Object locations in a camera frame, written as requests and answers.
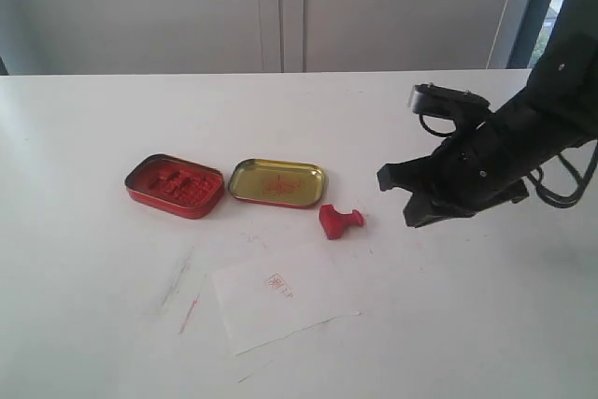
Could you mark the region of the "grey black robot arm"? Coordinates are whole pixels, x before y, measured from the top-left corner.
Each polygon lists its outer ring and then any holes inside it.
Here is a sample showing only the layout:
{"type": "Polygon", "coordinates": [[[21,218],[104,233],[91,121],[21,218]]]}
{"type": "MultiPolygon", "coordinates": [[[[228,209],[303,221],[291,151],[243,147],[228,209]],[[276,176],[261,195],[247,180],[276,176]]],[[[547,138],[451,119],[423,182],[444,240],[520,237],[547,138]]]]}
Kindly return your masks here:
{"type": "Polygon", "coordinates": [[[576,206],[597,168],[590,158],[579,173],[563,151],[597,139],[597,40],[577,32],[548,48],[525,86],[496,111],[474,93],[423,83],[414,86],[412,111],[452,121],[454,131],[428,132],[441,144],[428,156],[384,164],[379,188],[411,197],[406,225],[471,218],[526,199],[532,183],[551,207],[576,206]]]}

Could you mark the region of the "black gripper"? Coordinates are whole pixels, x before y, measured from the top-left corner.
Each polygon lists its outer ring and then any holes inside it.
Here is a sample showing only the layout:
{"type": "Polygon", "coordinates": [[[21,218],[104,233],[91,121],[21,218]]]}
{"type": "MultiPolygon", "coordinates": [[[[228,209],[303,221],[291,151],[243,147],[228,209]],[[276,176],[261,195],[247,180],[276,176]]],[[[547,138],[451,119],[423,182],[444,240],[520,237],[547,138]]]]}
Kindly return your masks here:
{"type": "Polygon", "coordinates": [[[382,192],[411,194],[405,222],[420,228],[527,198],[522,178],[560,151],[560,119],[532,108],[500,108],[431,156],[384,164],[377,182],[382,192]]]}

